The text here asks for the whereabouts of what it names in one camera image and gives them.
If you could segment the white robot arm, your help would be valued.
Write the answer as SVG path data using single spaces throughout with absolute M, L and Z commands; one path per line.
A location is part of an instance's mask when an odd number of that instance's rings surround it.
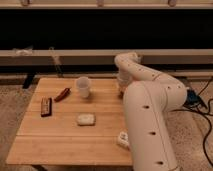
M 163 114 L 186 101 L 178 79 L 140 64 L 135 52 L 114 58 L 134 171 L 180 171 Z

